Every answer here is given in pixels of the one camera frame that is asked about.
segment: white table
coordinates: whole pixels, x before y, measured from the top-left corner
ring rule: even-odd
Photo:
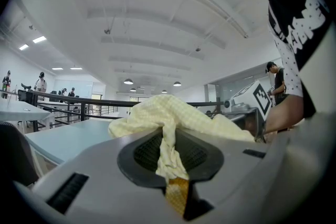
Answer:
[[[53,115],[26,102],[15,100],[8,102],[8,99],[0,99],[0,121],[22,121],[25,133],[25,122],[41,120],[46,120],[48,128],[48,123],[53,121]]]
[[[45,105],[45,106],[47,106],[49,108],[68,110],[68,104],[67,103],[50,102],[50,101],[39,100],[39,101],[37,101],[37,106],[38,107],[39,107],[39,104],[40,105]],[[78,110],[76,109],[76,112],[79,112],[80,111],[80,104],[70,104],[69,105],[69,110],[73,111],[73,110],[75,110],[75,107],[78,108]],[[68,115],[67,113],[62,113],[62,112],[59,112],[59,111],[55,111],[55,112],[53,112],[53,114],[54,114],[55,117],[67,116]],[[76,121],[78,119],[79,119],[79,117],[77,115],[70,115],[69,116],[69,123],[73,123],[74,121]],[[60,121],[64,121],[64,122],[67,121],[66,118],[60,118],[59,120]]]
[[[110,140],[109,124],[108,121],[86,120],[26,135],[39,173],[46,173],[44,160],[39,155],[56,165],[66,162],[88,147]]]

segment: black t-shirt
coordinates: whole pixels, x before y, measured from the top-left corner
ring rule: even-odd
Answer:
[[[315,108],[299,72],[323,39],[332,22],[334,0],[269,0],[270,32],[281,54],[288,94],[303,97],[305,117]]]
[[[3,85],[5,85],[5,86],[11,86],[10,85],[10,77],[8,77],[8,76],[5,76],[4,77],[4,79],[2,80],[2,83],[6,83],[6,84],[3,84]]]
[[[275,85],[274,85],[275,90],[282,85],[283,75],[284,75],[284,69],[280,68],[279,72],[275,75]]]

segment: black metal railing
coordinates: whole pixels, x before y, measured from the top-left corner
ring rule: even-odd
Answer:
[[[136,104],[139,104],[139,102],[128,102],[128,101],[116,101],[116,100],[97,100],[97,99],[88,99],[88,98],[78,98],[78,97],[67,97],[63,95],[56,95],[51,93],[43,93],[43,92],[37,92],[29,90],[33,94],[33,105],[39,106],[44,108],[47,111],[50,112],[61,112],[66,115],[61,115],[55,117],[55,124],[52,124],[53,126],[57,125],[68,125],[78,122],[78,121],[84,121],[89,118],[98,118],[98,119],[111,119],[116,120],[120,119],[120,117],[114,117],[114,116],[106,116],[110,113],[117,112],[118,108],[131,108],[135,106]],[[47,104],[39,103],[38,97],[43,98],[50,98],[57,101],[63,101],[66,102],[67,109],[60,109],[53,107],[53,105],[48,106]],[[194,107],[201,107],[201,106],[215,106],[216,109],[213,113],[219,114],[220,107],[224,103],[220,101],[219,98],[217,98],[217,102],[193,102],[188,103],[191,106]],[[34,132],[37,132],[39,129],[39,126],[42,126],[42,124],[37,123],[37,121],[33,122]]]

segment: person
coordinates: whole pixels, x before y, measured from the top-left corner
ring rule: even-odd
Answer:
[[[72,88],[71,89],[71,92],[69,92],[68,96],[71,96],[71,97],[75,97],[75,93],[74,93],[75,89]]]
[[[11,75],[11,71],[9,70],[8,72],[7,72],[7,75],[4,77],[4,79],[2,80],[2,90],[4,91],[4,92],[9,92],[9,90],[10,90],[10,88],[11,88],[11,85],[10,85],[10,83],[11,83],[11,81],[10,81],[10,75]],[[2,98],[4,98],[4,99],[7,99],[7,96],[8,96],[8,94],[7,93],[3,93],[2,94]]]
[[[34,90],[38,92],[46,92],[47,91],[47,82],[44,79],[44,72],[40,73],[38,80],[35,82]]]
[[[326,69],[308,61],[315,54],[314,59],[324,57],[328,62],[327,65],[333,64],[328,54],[321,55],[326,49],[335,50],[332,47],[336,33],[332,18],[335,0],[268,0],[268,2],[269,31],[282,57],[285,68],[284,80],[289,95],[280,105],[270,110],[265,133],[285,129],[315,113],[314,104],[304,84],[309,85],[310,93],[313,92],[315,98],[322,99],[323,105],[327,107],[323,108],[323,111],[332,111],[335,103],[334,99],[332,102],[330,99],[327,101],[325,99],[327,95],[323,94],[321,89],[317,91],[314,88],[317,87],[317,80],[321,81],[320,76],[315,75],[311,79],[313,74],[322,74]]]
[[[274,91],[269,92],[269,95],[274,95],[276,105],[279,105],[286,97],[286,86],[283,79],[284,69],[277,66],[274,62],[268,62],[266,66],[267,72],[275,75]]]
[[[63,88],[63,89],[61,90],[61,94],[60,94],[60,95],[65,96],[65,95],[66,95],[66,92],[67,92],[67,88]]]

